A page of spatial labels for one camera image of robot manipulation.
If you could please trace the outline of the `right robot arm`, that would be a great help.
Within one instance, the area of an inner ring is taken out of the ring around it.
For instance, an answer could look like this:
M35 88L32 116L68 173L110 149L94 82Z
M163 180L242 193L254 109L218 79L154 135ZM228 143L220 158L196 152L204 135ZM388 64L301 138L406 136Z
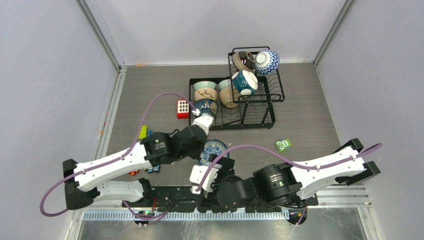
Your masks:
M305 208L308 200L326 187L335 184L347 186L369 180L381 171L373 161L365 162L366 156L382 147L382 143L363 149L355 138L341 146L334 153L312 160L294 162L267 148L241 144L233 149L253 148L278 157L283 162L270 164L241 179L234 175L232 167L219 167L224 158L221 153L209 166L196 165L189 180L194 194L211 196L217 208L233 212L239 208L246 211L272 209L275 207Z

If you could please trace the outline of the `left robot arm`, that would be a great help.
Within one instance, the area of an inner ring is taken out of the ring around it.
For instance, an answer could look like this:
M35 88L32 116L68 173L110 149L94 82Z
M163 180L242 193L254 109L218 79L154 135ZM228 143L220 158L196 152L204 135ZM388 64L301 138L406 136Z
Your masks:
M73 159L62 163L65 177L65 203L68 210L78 210L98 201L124 200L148 207L153 193L148 180L131 182L115 178L135 170L167 165L183 158L200 159L208 138L209 128L191 125L172 133L153 132L136 142L133 149L105 156L90 162Z

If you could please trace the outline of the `white blue floral bowl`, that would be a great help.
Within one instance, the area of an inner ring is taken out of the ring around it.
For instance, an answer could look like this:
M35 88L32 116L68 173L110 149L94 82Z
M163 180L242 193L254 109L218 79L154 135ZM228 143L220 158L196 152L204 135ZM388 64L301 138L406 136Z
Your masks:
M220 155L222 152L227 150L227 145L218 139L209 139L205 142L203 152L200 154L200 160L198 163L203 166L210 164L210 155Z

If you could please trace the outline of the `blue zigzag pattern bowl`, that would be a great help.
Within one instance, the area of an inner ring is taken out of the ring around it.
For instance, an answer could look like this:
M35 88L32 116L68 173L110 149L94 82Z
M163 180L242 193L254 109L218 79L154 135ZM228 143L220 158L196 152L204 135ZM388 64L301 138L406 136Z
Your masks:
M276 51L264 49L255 56L255 72L258 76L273 74L280 64L280 56Z

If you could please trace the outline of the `black wire dish rack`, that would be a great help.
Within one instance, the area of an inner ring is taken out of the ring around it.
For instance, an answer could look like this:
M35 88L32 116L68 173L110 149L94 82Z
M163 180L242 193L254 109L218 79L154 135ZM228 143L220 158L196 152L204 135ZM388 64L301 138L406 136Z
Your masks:
M268 46L234 48L229 76L191 78L189 100L214 117L212 130L270 129L276 122L273 103L285 100L279 63Z

